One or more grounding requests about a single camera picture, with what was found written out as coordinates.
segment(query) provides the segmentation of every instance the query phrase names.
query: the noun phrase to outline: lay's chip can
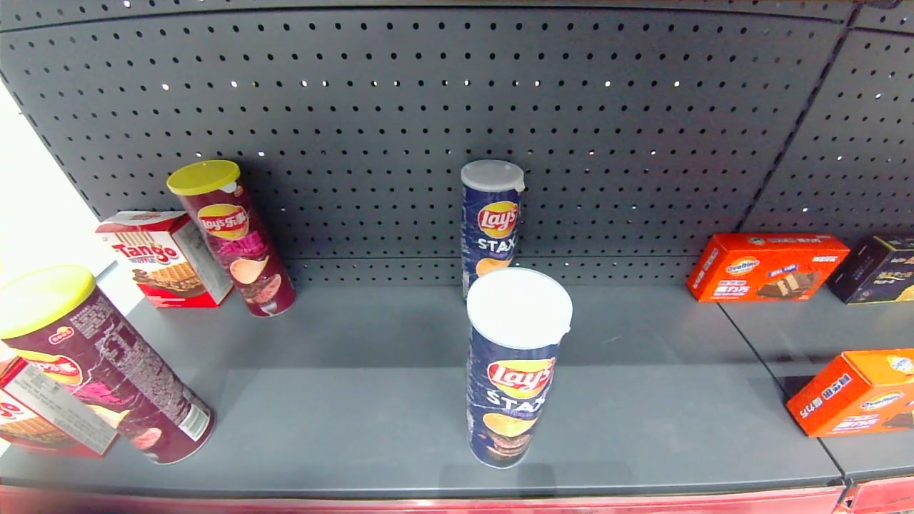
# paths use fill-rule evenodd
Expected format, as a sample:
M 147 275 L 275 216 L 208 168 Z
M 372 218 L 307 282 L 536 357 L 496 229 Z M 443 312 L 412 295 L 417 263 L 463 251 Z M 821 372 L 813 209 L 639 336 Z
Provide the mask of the lay's chip can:
M 488 273 L 470 287 L 466 417 L 470 449 L 483 464 L 504 469 L 524 458 L 571 310 L 558 282 L 525 268 Z
M 463 297 L 477 278 L 506 268 L 514 258 L 524 170 L 506 161 L 473 161 L 463 182 Z

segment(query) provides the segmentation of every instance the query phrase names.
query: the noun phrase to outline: barcode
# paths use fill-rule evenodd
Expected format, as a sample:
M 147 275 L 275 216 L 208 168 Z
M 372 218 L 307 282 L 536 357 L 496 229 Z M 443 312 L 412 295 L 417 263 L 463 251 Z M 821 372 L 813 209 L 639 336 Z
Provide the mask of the barcode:
M 187 434 L 187 437 L 190 437 L 194 442 L 197 442 L 203 435 L 203 432 L 206 431 L 208 425 L 209 416 L 203 412 L 202 409 L 199 409 L 196 405 L 191 403 L 190 412 L 187 413 L 184 421 L 177 427 Z

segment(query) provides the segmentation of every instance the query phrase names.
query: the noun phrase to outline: ovaltine box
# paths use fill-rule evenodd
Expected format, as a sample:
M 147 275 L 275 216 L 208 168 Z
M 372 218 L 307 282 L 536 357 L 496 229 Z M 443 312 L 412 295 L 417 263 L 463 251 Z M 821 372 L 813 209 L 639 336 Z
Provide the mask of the ovaltine box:
M 843 352 L 787 409 L 810 437 L 914 428 L 914 348 Z
M 127 210 L 95 230 L 156 307 L 218 307 L 231 280 L 183 211 Z
M 914 236 L 873 236 L 841 264 L 828 286 L 846 304 L 914 302 Z
M 715 234 L 688 288 L 699 302 L 808 300 L 848 252 L 827 234 Z
M 100 457 L 117 437 L 111 423 L 41 369 L 0 348 L 0 437 L 30 452 Z

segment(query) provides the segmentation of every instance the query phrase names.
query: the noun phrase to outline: gray plastic lid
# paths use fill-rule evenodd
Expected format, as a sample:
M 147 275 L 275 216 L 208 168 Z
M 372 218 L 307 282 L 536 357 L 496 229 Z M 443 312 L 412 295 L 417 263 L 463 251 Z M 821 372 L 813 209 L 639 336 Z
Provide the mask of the gray plastic lid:
M 487 193 L 524 190 L 524 170 L 507 161 L 485 159 L 467 163 L 460 170 L 460 180 L 467 187 Z

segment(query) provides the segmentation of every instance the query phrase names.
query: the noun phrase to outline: pegboard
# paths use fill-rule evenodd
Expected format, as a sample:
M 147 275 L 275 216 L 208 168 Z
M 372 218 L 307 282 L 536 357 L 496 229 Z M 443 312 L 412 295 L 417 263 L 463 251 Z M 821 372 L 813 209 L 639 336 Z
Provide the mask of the pegboard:
M 515 265 L 538 270 L 565 285 L 681 284 L 698 258 L 520 257 Z M 461 280 L 460 259 L 293 259 L 296 285 L 452 285 Z
M 5 0 L 0 3 L 0 30 L 46 27 L 78 22 L 99 21 L 134 16 L 165 16 L 209 13 L 223 10 L 266 10 L 316 7 L 378 6 L 531 6 L 531 2 L 483 0 Z M 702 11 L 752 13 L 778 16 L 843 20 L 851 2 L 784 2 L 760 0 L 552 0 L 537 1 L 537 6 L 586 6 L 603 8 L 690 9 Z
M 841 26 L 599 9 L 145 16 L 4 33 L 106 217 L 237 160 L 286 258 L 459 255 L 460 167 L 527 170 L 520 253 L 684 256 L 743 218 Z
M 745 230 L 914 229 L 914 39 L 853 31 Z
M 891 6 L 892 2 L 882 2 Z M 892 8 L 880 9 L 864 4 L 854 21 L 854 27 L 874 28 L 890 32 L 914 33 L 914 2 L 898 3 Z

